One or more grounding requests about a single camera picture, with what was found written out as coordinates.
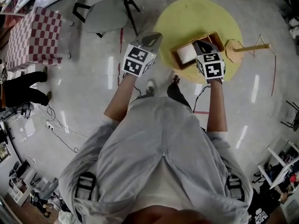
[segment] shoe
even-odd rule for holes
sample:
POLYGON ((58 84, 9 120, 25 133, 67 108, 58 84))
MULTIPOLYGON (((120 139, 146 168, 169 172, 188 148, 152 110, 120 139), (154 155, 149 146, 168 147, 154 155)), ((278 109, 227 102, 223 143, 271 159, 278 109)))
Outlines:
POLYGON ((174 77, 172 78, 171 83, 174 83, 174 84, 178 85, 179 81, 180 81, 180 77, 178 75, 174 75, 174 77))
POLYGON ((48 96, 48 99, 49 99, 49 102, 50 102, 50 100, 52 99, 52 92, 49 91, 47 96, 48 96))
POLYGON ((43 73, 46 73, 46 81, 47 81, 48 80, 48 67, 47 66, 45 66, 43 68, 43 73))
POLYGON ((155 82, 154 80, 149 80, 148 84, 146 86, 146 93, 147 94, 152 94, 153 96, 155 95, 155 82))

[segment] black pants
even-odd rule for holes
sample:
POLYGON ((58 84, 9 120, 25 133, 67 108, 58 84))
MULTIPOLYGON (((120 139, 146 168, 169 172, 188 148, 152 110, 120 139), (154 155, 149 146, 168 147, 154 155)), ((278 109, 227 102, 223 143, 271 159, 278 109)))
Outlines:
POLYGON ((44 106, 48 105, 49 98, 44 93, 37 89, 29 88, 36 82, 46 81, 47 75, 41 71, 7 80, 4 83, 6 106, 15 107, 25 102, 33 102, 44 106))
MULTIPOLYGON (((188 101, 185 99, 184 95, 179 90, 179 87, 178 87, 177 84, 171 83, 171 85, 168 86, 167 95, 168 95, 169 98, 172 98, 175 101, 178 101, 181 104, 188 106, 190 108, 190 110, 192 110, 189 103, 188 103, 188 101)), ((152 97, 152 96, 154 96, 153 93, 148 93, 146 95, 142 95, 142 96, 138 97, 137 99, 142 99, 142 98, 152 97)))

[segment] window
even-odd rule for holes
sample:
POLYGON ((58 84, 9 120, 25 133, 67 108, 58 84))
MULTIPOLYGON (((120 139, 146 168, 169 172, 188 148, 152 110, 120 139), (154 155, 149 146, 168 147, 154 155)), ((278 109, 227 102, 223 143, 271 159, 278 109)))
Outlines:
POLYGON ((0 144, 0 163, 5 160, 10 155, 9 150, 4 145, 4 143, 0 144))

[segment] jacket sleeve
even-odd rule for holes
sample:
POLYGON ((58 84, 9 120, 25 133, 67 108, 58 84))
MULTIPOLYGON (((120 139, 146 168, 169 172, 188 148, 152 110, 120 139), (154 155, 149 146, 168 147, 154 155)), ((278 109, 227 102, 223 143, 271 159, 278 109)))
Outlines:
POLYGON ((218 151, 229 173, 237 176, 241 180, 243 191, 245 194, 244 201, 249 206, 252 200, 253 190, 248 178, 245 176, 236 160, 232 147, 227 142, 227 132, 207 132, 206 134, 218 151))
POLYGON ((98 161, 98 156, 119 122, 103 115, 101 125, 92 133, 91 137, 78 150, 76 156, 64 169, 59 178, 60 194, 70 211, 76 215, 74 195, 81 174, 88 172, 90 167, 98 161))

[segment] person in black clothes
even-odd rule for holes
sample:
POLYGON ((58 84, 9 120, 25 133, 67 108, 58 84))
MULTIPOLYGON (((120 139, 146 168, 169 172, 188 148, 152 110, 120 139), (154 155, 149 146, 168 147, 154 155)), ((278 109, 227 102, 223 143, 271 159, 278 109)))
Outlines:
POLYGON ((45 95, 37 89, 30 88, 37 82, 46 82, 47 76, 47 67, 45 67, 42 72, 29 73, 1 84, 0 112, 4 111, 5 107, 20 106, 25 102, 47 106, 52 97, 51 92, 45 95))

